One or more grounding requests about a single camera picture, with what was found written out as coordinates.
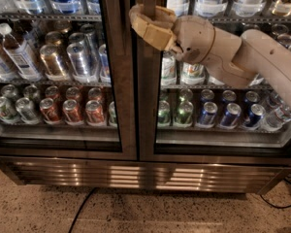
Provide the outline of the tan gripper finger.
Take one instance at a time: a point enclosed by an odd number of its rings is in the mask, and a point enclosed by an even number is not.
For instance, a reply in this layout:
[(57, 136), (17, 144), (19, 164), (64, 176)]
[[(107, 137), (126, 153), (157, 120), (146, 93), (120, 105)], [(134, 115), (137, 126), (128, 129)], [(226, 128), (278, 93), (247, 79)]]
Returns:
[(147, 16), (143, 4), (134, 5), (129, 11), (129, 17), (132, 26), (137, 29), (145, 29), (151, 25), (171, 29), (177, 20), (177, 16), (173, 10), (161, 6), (155, 7), (153, 17)]
[(169, 22), (152, 21), (143, 17), (132, 20), (132, 28), (149, 45), (157, 50), (170, 50), (176, 45), (176, 35)]

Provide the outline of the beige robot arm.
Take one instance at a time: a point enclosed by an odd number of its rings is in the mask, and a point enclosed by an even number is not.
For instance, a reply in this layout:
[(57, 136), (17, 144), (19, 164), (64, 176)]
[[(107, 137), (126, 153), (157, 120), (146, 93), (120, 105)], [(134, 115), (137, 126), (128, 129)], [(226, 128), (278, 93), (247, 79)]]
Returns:
[(160, 6), (150, 18), (142, 4), (133, 6), (129, 17), (135, 32), (155, 49), (178, 61), (200, 63), (235, 88), (245, 88), (261, 75), (291, 109), (291, 51), (262, 31), (249, 29), (237, 36), (201, 17), (177, 17)]

